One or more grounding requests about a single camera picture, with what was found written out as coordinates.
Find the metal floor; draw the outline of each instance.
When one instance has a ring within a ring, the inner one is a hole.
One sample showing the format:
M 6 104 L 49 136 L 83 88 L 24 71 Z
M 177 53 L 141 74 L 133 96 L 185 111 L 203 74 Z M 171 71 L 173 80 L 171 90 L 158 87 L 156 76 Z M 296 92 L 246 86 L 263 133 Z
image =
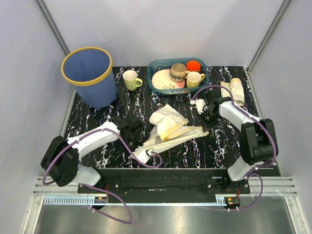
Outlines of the metal floor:
M 242 198 L 242 206 L 252 202 Z M 282 197 L 262 197 L 253 208 L 240 212 L 212 211 L 204 207 L 130 207 L 133 225 L 120 224 L 83 206 L 44 205 L 36 234 L 294 234 Z M 102 211 L 128 220 L 121 206 Z

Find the white plate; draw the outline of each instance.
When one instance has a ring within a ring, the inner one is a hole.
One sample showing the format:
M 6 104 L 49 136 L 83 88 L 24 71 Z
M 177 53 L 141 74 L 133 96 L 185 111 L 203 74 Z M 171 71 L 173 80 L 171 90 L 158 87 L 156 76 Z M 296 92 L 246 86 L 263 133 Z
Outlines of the white plate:
M 165 69 L 156 72 L 152 77 L 152 85 L 157 89 L 182 89 L 185 85 L 185 80 L 181 82 L 175 82 L 170 79 L 170 69 Z M 164 94 L 182 94 L 185 91 L 171 91 L 164 92 Z

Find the orange cup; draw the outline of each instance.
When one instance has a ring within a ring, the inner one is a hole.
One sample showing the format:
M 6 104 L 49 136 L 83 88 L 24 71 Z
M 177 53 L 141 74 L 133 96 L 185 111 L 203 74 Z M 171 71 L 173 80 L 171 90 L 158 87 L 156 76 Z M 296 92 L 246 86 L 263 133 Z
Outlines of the orange cup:
M 186 69 L 190 72 L 200 72 L 200 63 L 197 61 L 189 61 L 186 64 Z

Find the beige mug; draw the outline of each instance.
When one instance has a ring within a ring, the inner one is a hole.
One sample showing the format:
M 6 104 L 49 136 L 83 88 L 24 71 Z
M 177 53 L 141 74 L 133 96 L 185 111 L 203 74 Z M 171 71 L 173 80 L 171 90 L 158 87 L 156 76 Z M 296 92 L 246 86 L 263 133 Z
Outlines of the beige mug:
M 186 70 L 186 67 L 181 63 L 174 64 L 170 69 L 170 79 L 175 82 L 181 82 L 186 78 L 186 74 L 189 71 Z
M 186 77 L 186 86 L 188 88 L 198 87 L 205 76 L 205 74 L 200 74 L 198 72 L 190 72 Z
M 134 91 L 143 84 L 143 81 L 137 77 L 136 71 L 128 70 L 122 75 L 123 81 L 128 90 Z

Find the teal plastic basket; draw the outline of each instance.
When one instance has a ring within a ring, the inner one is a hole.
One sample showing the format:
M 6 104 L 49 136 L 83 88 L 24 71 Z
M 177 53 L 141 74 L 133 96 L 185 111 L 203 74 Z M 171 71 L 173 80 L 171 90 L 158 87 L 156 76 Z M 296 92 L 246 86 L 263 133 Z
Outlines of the teal plastic basket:
M 204 73 L 206 77 L 202 80 L 202 82 L 199 84 L 198 87 L 195 88 L 182 88 L 182 89 L 157 89 L 152 85 L 152 77 L 153 75 L 164 69 L 170 69 L 174 64 L 176 63 L 182 63 L 186 66 L 187 62 L 195 60 L 200 63 L 200 73 Z M 189 94 L 189 93 L 195 93 L 197 90 L 207 86 L 209 84 L 209 76 L 207 73 L 206 65 L 203 61 L 196 59 L 196 58 L 176 58 L 176 59 L 168 59 L 168 60 L 158 60 L 152 62 L 147 67 L 147 82 L 149 88 L 154 91 L 157 95 L 177 95 L 177 94 Z

